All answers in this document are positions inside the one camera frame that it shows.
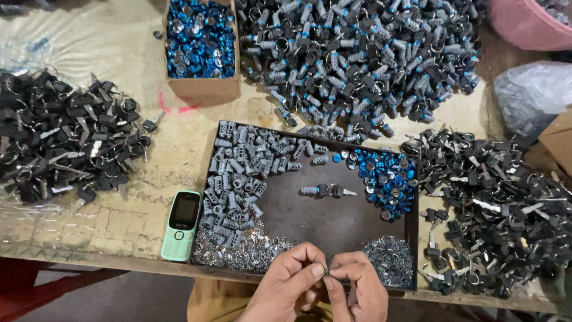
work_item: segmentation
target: red marking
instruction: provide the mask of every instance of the red marking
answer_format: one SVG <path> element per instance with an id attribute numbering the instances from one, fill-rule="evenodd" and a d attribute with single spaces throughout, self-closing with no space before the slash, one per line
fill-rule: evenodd
<path id="1" fill-rule="evenodd" d="M 179 113 L 184 113 L 184 112 L 192 111 L 192 110 L 194 110 L 195 108 L 197 108 L 197 107 L 199 107 L 199 106 L 201 106 L 201 103 L 195 103 L 195 104 L 193 104 L 193 106 L 185 106 L 185 107 L 179 108 L 179 111 L 178 111 L 178 112 L 179 112 Z"/>
<path id="2" fill-rule="evenodd" d="M 165 103 L 163 102 L 163 92 L 159 92 L 159 96 L 157 97 L 157 103 L 159 104 L 159 108 L 167 113 L 171 113 L 171 109 L 165 107 Z"/>

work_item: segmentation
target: hand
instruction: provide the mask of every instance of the hand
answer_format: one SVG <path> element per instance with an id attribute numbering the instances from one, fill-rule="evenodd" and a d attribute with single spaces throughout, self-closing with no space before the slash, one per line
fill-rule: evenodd
<path id="1" fill-rule="evenodd" d="M 334 322 L 387 320 L 387 291 L 364 252 L 335 255 L 329 274 L 324 277 L 324 283 Z M 349 299 L 338 281 L 346 278 L 351 280 Z"/>
<path id="2" fill-rule="evenodd" d="M 311 243 L 279 255 L 237 321 L 294 321 L 320 301 L 326 267 L 324 253 Z"/>

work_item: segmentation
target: metal tray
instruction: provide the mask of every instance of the metal tray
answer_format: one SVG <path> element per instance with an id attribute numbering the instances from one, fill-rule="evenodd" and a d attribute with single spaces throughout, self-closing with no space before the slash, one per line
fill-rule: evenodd
<path id="1" fill-rule="evenodd" d="M 270 237 L 287 237 L 298 242 L 311 242 L 326 254 L 362 250 L 369 240 L 381 236 L 394 236 L 404 239 L 411 245 L 414 256 L 414 287 L 411 289 L 387 287 L 387 289 L 415 291 L 417 289 L 415 271 L 418 264 L 419 187 L 415 189 L 414 206 L 411 213 L 405 214 L 396 222 L 386 222 L 380 217 L 381 209 L 366 200 L 366 186 L 363 179 L 358 176 L 359 167 L 350 170 L 345 160 L 340 163 L 332 161 L 336 151 L 348 150 L 351 152 L 356 148 L 376 151 L 375 149 L 312 138 L 297 133 L 258 128 L 275 131 L 284 136 L 308 139 L 312 143 L 329 148 L 329 152 L 326 153 L 329 156 L 329 161 L 326 164 L 319 166 L 311 164 L 313 158 L 322 154 L 315 153 L 314 156 L 308 157 L 306 153 L 303 153 L 295 161 L 302 164 L 300 171 L 287 171 L 280 175 L 270 174 L 264 179 L 264 182 L 268 183 L 268 188 L 256 204 L 264 212 L 260 218 L 264 222 Z M 211 155 L 214 153 L 216 153 L 216 149 L 213 146 Z M 418 170 L 415 172 L 415 178 L 419 180 Z M 301 194 L 300 189 L 303 187 L 317 186 L 320 183 L 343 184 L 345 189 L 356 192 L 357 196 L 345 195 L 338 199 L 330 196 L 310 197 Z M 235 270 L 217 269 L 211 266 L 209 266 L 208 271 L 214 275 L 225 271 L 240 274 Z"/>

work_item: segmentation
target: floor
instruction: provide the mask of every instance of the floor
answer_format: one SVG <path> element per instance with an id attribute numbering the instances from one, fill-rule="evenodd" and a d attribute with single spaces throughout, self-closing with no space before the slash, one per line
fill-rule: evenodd
<path id="1" fill-rule="evenodd" d="M 58 264 L 54 267 L 85 269 L 85 266 L 78 265 Z M 36 284 L 71 275 L 73 274 L 40 271 Z M 193 279 L 190 277 L 129 272 L 67 293 L 18 321 L 185 322 L 192 287 Z"/>
<path id="2" fill-rule="evenodd" d="M 53 267 L 97 269 L 63 264 Z M 36 284 L 70 275 L 72 274 L 40 271 Z M 192 286 L 193 279 L 189 277 L 129 272 L 67 293 L 48 305 L 24 315 L 18 321 L 185 322 L 186 306 Z M 464 322 L 495 321 L 495 319 L 496 309 L 491 308 L 390 299 L 387 321 Z M 519 320 L 509 314 L 503 321 Z"/>

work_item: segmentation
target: pink container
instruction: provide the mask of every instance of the pink container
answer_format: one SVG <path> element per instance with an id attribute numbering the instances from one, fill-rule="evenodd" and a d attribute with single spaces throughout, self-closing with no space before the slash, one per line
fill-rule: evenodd
<path id="1" fill-rule="evenodd" d="M 570 50 L 572 28 L 534 0 L 489 0 L 488 17 L 506 41 L 524 50 Z"/>

